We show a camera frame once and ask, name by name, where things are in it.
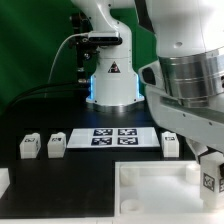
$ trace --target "black cable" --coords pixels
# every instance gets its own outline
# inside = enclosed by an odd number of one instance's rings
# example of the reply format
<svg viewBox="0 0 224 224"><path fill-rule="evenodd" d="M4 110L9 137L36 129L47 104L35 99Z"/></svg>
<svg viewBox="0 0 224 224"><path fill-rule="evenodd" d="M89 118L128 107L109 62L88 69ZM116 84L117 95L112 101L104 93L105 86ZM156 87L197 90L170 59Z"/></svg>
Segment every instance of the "black cable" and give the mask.
<svg viewBox="0 0 224 224"><path fill-rule="evenodd" d="M70 81L70 82L61 82L61 83L51 83L51 84L44 84L44 85L40 85L40 86L37 86L37 87L34 87L32 89L29 89L25 92L22 92L21 94L19 94L17 97L20 98L22 96L26 96L27 94L30 94L32 92L35 92L35 91L38 91L38 90L41 90L41 89L47 89L47 88L52 88L52 87L58 87L58 86L67 86L67 85L73 85L75 87L79 87L80 84L78 82L74 82L74 81Z"/></svg>
<svg viewBox="0 0 224 224"><path fill-rule="evenodd" d="M73 91L88 91L87 88L75 88L75 89L65 89L65 90L51 90L51 91L42 91L42 92L31 92L26 95L19 95L15 97L6 107L5 112L8 112L14 104L16 104L18 101L25 97L38 95L38 94L45 94L45 93L59 93L59 92L73 92Z"/></svg>

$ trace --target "white box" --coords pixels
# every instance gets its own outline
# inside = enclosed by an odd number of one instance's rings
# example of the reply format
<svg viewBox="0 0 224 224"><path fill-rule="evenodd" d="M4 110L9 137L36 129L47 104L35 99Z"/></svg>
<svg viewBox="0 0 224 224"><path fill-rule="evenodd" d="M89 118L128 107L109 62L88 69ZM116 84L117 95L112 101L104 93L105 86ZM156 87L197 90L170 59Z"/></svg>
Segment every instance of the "white box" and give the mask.
<svg viewBox="0 0 224 224"><path fill-rule="evenodd" d="M40 134L26 135L20 143L21 159L35 159L41 148Z"/></svg>
<svg viewBox="0 0 224 224"><path fill-rule="evenodd" d="M47 148L49 158L63 158L66 149L66 135L62 132L52 134Z"/></svg>
<svg viewBox="0 0 224 224"><path fill-rule="evenodd" d="M162 133L162 150L164 157L179 157L179 141L175 133Z"/></svg>

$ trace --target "warning label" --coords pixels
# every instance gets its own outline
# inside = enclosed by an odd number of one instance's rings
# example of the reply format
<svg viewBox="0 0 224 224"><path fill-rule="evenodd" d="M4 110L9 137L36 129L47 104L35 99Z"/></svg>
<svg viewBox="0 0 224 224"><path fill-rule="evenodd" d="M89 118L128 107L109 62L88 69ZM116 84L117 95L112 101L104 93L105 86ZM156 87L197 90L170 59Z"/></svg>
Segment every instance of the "warning label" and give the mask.
<svg viewBox="0 0 224 224"><path fill-rule="evenodd" d="M116 62L114 62L114 63L112 64L112 66L110 67L108 73L121 73L121 72L120 72L120 69L118 68L118 66L117 66L117 64L116 64Z"/></svg>

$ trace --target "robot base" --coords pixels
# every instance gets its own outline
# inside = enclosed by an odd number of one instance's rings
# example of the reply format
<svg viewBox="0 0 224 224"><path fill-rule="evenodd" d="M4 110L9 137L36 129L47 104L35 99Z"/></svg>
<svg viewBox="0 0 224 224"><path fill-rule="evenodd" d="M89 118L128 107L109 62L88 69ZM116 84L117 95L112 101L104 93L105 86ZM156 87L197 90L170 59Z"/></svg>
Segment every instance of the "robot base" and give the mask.
<svg viewBox="0 0 224 224"><path fill-rule="evenodd" d="M121 106L102 106L96 103L87 102L87 108L93 109L103 113L125 113L128 111L132 111L136 108L140 108L144 105L144 101L138 101L129 105L121 105Z"/></svg>

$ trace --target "cable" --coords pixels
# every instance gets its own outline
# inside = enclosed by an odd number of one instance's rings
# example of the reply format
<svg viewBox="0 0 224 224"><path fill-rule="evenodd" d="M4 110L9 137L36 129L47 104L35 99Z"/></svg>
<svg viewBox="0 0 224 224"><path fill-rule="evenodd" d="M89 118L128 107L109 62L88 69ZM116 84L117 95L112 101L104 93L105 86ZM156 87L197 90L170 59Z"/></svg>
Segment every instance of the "cable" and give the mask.
<svg viewBox="0 0 224 224"><path fill-rule="evenodd" d="M66 39L62 42L61 46L59 47L59 49L58 49L58 51L57 51L57 53L56 53L56 55L55 55L53 64L52 64L52 66L51 66L51 71L50 71L50 75L49 75L48 82L47 82L48 84L51 82L52 74L53 74L53 70L54 70L55 64L56 64L57 59L58 59L58 56L59 56L59 54L61 53L61 50L62 50L62 48L64 47L64 45L66 44L66 42L69 41L70 39L74 38L74 37L78 37L78 36L85 37L85 36L87 36L87 35L88 35L88 33L73 34L73 35L69 36L68 38L66 38Z"/></svg>
<svg viewBox="0 0 224 224"><path fill-rule="evenodd" d="M58 93L58 92L73 92L73 91L87 91L86 88L76 88L76 89L64 89L64 90L51 90L51 91L42 91L42 92L31 92L29 94L21 94L17 97L15 97L6 107L5 112L8 112L12 106L17 103L18 101L20 101L21 99L25 98L25 97L29 97L29 96L33 96L33 95L38 95L38 94L46 94L46 93Z"/></svg>

